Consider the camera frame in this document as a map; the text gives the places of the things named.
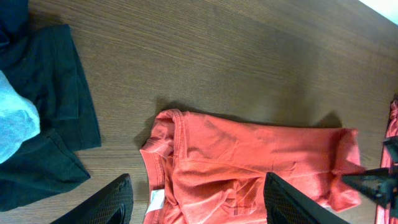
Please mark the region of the dark navy folded garment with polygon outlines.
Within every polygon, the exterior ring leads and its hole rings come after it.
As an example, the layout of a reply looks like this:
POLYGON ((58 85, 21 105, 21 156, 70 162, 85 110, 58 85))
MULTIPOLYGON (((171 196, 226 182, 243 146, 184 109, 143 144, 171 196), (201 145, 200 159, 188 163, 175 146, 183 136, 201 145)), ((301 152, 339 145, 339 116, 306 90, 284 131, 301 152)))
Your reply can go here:
POLYGON ((101 145, 68 25, 29 27, 27 1, 1 2, 1 71, 36 107, 40 133, 1 164, 1 210, 69 192, 90 178, 76 152, 101 145))

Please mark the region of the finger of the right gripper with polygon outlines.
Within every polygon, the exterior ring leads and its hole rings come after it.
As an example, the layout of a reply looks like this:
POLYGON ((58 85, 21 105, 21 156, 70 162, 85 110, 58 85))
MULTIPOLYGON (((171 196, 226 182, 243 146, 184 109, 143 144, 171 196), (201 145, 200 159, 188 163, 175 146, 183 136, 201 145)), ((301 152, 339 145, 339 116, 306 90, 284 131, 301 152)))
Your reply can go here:
POLYGON ((398 140, 397 136, 385 138, 383 145, 386 147, 391 159, 394 163, 398 161, 398 140))
POLYGON ((397 171, 389 168, 345 174, 342 181, 382 208, 396 208, 397 171))

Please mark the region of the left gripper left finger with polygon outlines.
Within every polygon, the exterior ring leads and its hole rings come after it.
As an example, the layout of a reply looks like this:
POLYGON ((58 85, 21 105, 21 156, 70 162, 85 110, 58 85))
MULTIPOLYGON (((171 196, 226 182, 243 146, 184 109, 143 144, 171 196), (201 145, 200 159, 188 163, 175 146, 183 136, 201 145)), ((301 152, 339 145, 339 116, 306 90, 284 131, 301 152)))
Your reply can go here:
POLYGON ((122 174, 52 224, 129 224, 133 211, 129 174, 122 174))

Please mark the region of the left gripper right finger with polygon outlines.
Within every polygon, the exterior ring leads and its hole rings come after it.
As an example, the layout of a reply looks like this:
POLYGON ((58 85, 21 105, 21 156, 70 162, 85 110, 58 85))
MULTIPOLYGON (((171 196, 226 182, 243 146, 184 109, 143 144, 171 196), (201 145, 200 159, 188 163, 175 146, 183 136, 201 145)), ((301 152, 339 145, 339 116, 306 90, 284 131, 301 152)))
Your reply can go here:
POLYGON ((264 185, 268 224, 347 224, 273 172, 264 185))

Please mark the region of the grey folded t-shirt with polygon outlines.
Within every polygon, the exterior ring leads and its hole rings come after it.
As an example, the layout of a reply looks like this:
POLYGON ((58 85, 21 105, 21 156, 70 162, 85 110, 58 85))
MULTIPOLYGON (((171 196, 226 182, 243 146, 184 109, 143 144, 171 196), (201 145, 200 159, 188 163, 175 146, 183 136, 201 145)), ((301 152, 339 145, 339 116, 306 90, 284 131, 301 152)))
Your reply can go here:
POLYGON ((40 118, 34 104, 19 95, 1 72, 1 163, 22 143, 40 133, 40 118))

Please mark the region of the orange soccer t-shirt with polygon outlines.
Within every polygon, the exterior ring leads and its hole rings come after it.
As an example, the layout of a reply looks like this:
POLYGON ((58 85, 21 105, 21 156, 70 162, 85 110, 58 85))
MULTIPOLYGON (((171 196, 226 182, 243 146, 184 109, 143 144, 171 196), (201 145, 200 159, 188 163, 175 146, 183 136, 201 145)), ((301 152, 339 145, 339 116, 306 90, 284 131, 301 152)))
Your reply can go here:
POLYGON ((145 223, 265 223, 266 174, 273 172, 322 207, 360 204, 342 183, 360 172, 357 131, 239 123, 177 109, 159 113, 140 152, 162 206, 145 223))

